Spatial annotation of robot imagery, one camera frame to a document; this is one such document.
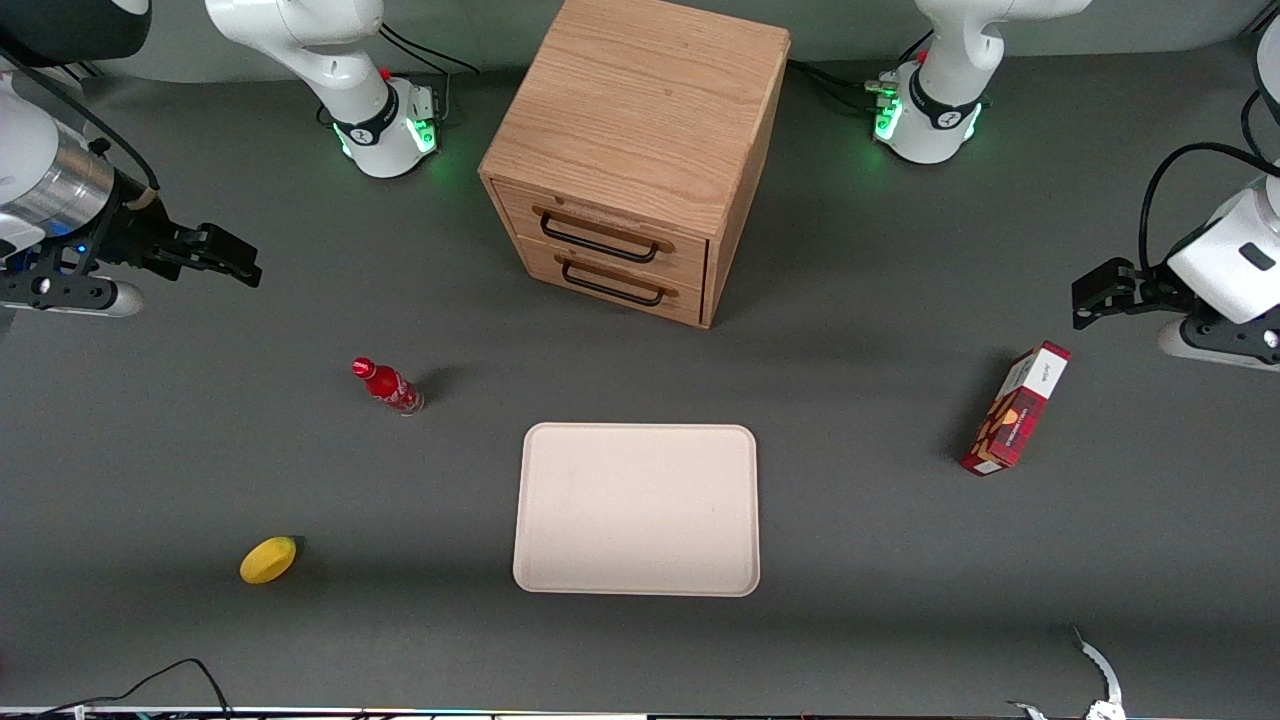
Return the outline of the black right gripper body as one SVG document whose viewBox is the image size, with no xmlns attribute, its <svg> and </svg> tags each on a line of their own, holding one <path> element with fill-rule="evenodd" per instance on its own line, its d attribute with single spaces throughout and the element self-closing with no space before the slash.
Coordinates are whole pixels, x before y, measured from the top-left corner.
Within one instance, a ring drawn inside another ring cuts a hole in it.
<svg viewBox="0 0 1280 720">
<path fill-rule="evenodd" d="M 141 195 L 141 184 L 132 179 L 116 179 L 100 214 L 69 236 L 68 247 L 76 251 L 76 258 L 68 263 L 69 274 L 90 275 L 104 264 L 150 272 L 148 251 L 154 249 L 195 255 L 184 241 L 189 229 L 170 219 L 160 199 L 151 200 L 141 209 L 125 205 Z"/>
</svg>

